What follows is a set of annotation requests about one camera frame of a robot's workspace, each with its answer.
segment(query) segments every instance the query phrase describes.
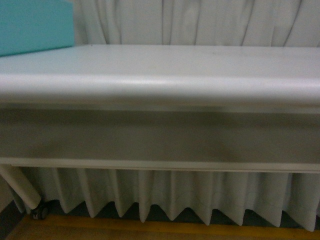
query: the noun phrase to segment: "yellow floor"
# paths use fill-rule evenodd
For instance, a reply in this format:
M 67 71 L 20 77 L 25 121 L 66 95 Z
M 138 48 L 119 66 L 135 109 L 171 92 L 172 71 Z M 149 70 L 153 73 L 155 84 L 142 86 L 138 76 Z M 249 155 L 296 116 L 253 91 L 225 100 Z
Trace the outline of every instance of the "yellow floor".
M 320 231 L 303 229 L 210 225 L 49 215 L 45 220 L 26 216 L 6 240 L 320 240 Z

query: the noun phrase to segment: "table leg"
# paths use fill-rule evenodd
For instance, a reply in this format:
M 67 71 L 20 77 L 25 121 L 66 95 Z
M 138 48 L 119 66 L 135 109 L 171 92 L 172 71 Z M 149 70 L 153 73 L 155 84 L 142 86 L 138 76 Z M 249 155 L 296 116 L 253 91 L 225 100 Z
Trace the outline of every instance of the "table leg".
M 41 196 L 17 166 L 0 164 L 0 175 L 32 210 L 41 202 Z

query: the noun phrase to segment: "table top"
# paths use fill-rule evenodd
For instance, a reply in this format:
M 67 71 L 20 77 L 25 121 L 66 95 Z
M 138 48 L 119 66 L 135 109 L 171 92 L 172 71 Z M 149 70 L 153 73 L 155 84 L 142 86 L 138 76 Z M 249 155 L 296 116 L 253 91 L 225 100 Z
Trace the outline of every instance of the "table top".
M 5 56 L 0 103 L 320 107 L 320 48 L 83 45 Z

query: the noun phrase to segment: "curtain fold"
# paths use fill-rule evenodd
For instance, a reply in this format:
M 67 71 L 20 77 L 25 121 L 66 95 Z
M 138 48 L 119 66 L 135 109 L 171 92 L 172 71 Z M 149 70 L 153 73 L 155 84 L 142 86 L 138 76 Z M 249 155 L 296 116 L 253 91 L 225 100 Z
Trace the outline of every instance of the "curtain fold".
M 144 222 L 151 205 L 170 220 L 191 208 L 209 225 L 218 209 L 242 225 L 246 209 L 276 227 L 282 211 L 313 231 L 320 202 L 320 174 L 200 172 L 23 167 L 24 174 L 46 201 L 59 200 L 65 213 L 85 201 L 94 218 L 109 202 L 120 217 L 139 203 Z
M 319 47 L 318 0 L 73 0 L 81 44 Z M 280 226 L 282 210 L 309 231 L 320 213 L 320 174 L 23 168 L 46 200 L 91 217 L 111 201 L 123 216 L 139 203 L 174 220 L 192 208 L 205 224 L 219 209 L 239 225 L 245 209 Z

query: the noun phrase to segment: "teal panel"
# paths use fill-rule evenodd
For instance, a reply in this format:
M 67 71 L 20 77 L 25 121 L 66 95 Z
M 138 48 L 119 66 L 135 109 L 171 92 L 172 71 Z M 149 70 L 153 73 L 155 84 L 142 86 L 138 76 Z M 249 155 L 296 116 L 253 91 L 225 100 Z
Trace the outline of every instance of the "teal panel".
M 0 0 L 0 56 L 74 45 L 73 5 L 65 0 Z

